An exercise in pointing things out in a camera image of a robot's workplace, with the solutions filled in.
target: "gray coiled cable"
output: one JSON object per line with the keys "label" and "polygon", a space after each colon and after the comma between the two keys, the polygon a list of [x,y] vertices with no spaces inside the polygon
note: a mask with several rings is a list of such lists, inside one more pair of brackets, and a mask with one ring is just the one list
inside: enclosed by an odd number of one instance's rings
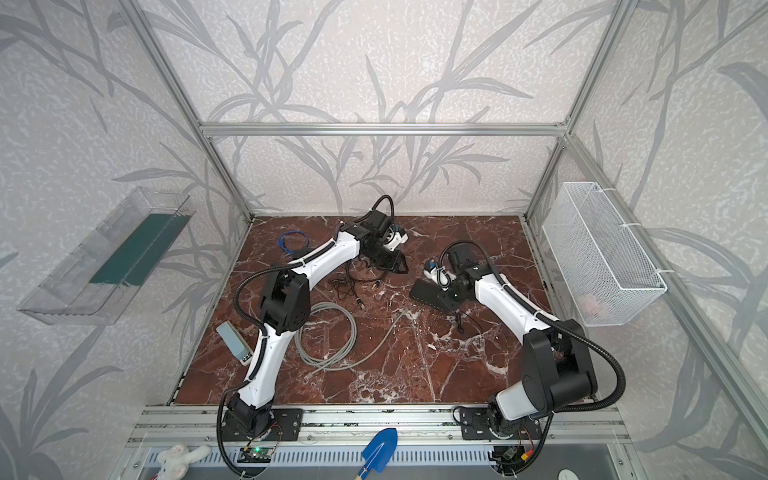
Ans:
{"label": "gray coiled cable", "polygon": [[344,366],[337,366],[337,367],[331,367],[330,365],[334,363],[341,362],[344,360],[344,358],[349,355],[349,352],[352,351],[352,348],[355,346],[355,341],[357,340],[357,323],[355,323],[355,317],[343,306],[340,306],[337,303],[333,302],[320,302],[312,305],[312,309],[310,310],[310,315],[316,312],[320,312],[322,310],[339,310],[341,313],[343,313],[347,319],[349,319],[349,324],[352,327],[352,332],[349,334],[349,340],[346,341],[343,347],[341,349],[328,357],[327,359],[317,359],[313,356],[311,356],[309,353],[306,352],[304,347],[301,346],[301,333],[302,330],[304,330],[304,327],[302,326],[298,332],[296,332],[296,335],[293,337],[293,342],[296,344],[296,349],[299,350],[299,356],[301,357],[301,360],[304,361],[309,366],[316,366],[317,368],[314,369],[312,372],[308,373],[306,376],[312,376],[315,373],[318,373],[320,370],[326,370],[328,372],[340,372],[342,370],[348,370],[352,367],[358,366],[359,364],[365,362],[367,359],[371,358],[374,353],[378,352],[382,345],[384,345],[384,342],[389,338],[389,334],[392,333],[392,331],[395,329],[395,324],[397,324],[397,321],[400,320],[400,317],[406,314],[406,310],[403,310],[398,316],[395,317],[395,319],[392,321],[392,325],[389,327],[389,330],[387,330],[386,335],[384,335],[384,338],[382,338],[382,341],[379,342],[379,345],[376,346],[375,349],[366,357],[358,362],[355,362],[351,365],[344,365]]}

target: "white wire mesh basket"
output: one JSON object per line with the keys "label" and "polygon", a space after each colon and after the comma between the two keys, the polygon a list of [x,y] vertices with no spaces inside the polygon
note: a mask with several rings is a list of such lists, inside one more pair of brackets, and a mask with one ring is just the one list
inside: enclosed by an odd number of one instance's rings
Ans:
{"label": "white wire mesh basket", "polygon": [[584,325],[624,325],[667,291],[595,182],[564,182],[543,228]]}

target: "plush toy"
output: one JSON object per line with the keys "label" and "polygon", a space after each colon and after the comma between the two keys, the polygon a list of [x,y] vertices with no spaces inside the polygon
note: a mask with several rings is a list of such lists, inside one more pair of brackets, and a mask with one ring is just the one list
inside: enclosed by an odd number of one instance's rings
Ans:
{"label": "plush toy", "polygon": [[157,480],[179,480],[187,474],[190,463],[202,460],[210,454],[210,447],[203,445],[192,452],[186,445],[174,445],[170,450],[165,450],[157,455],[160,462],[160,472],[155,476]]}

